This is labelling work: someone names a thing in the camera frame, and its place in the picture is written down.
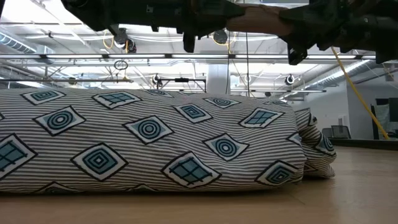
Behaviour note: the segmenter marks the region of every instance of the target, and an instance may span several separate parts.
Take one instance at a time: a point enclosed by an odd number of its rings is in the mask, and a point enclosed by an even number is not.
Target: wooden floor
[[[233,195],[0,197],[0,223],[398,223],[398,152],[339,148],[331,180]]]

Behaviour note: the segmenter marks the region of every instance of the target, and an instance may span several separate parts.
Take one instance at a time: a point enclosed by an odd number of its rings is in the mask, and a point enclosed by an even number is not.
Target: black machinery
[[[223,30],[228,19],[245,9],[227,0],[61,0],[65,8],[95,31],[109,29],[119,37],[118,24],[174,27],[183,34],[184,49],[192,53],[200,39]],[[307,49],[340,47],[376,52],[376,62],[398,59],[397,0],[310,0],[307,6],[280,11],[281,20],[294,25],[281,36],[288,43],[289,63],[307,57]]]

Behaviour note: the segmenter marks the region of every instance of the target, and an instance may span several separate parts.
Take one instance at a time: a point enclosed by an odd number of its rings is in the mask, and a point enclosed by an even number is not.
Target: chair
[[[338,139],[351,139],[351,134],[347,126],[332,125],[333,137]]]
[[[331,130],[331,128],[323,128],[323,129],[322,129],[322,134],[323,134],[326,138],[333,138],[333,131]]]

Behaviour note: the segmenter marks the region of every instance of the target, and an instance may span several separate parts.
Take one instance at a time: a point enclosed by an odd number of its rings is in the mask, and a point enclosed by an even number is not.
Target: patterned cushion
[[[162,90],[0,91],[0,192],[259,190],[331,177],[309,110]]]

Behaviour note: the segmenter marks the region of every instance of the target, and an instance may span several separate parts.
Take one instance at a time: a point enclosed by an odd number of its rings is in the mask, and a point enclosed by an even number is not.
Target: fluorescent light
[[[102,58],[102,55],[47,55],[47,58]]]
[[[217,54],[173,54],[172,58],[228,58],[228,55],[217,55]]]
[[[376,56],[375,55],[363,55],[362,56],[362,59],[376,59]]]
[[[340,59],[354,59],[355,55],[339,55]],[[309,55],[307,59],[336,59],[334,55]]]
[[[247,58],[247,55],[236,55],[235,58]],[[287,55],[249,55],[249,59],[288,59]]]
[[[297,93],[324,93],[326,90],[292,90],[294,94]]]
[[[39,55],[33,55],[33,54],[21,54],[21,55],[0,55],[0,58],[20,58],[20,59],[25,59],[25,58],[40,58]]]
[[[231,92],[245,92],[247,90],[231,90]],[[251,90],[259,93],[270,92],[270,93],[287,93],[288,90]]]
[[[17,82],[17,83],[22,84],[22,85],[26,85],[26,86],[35,87],[35,88],[48,88],[47,86],[42,85],[42,84],[37,83],[37,82]]]
[[[110,58],[164,58],[164,54],[112,54]]]

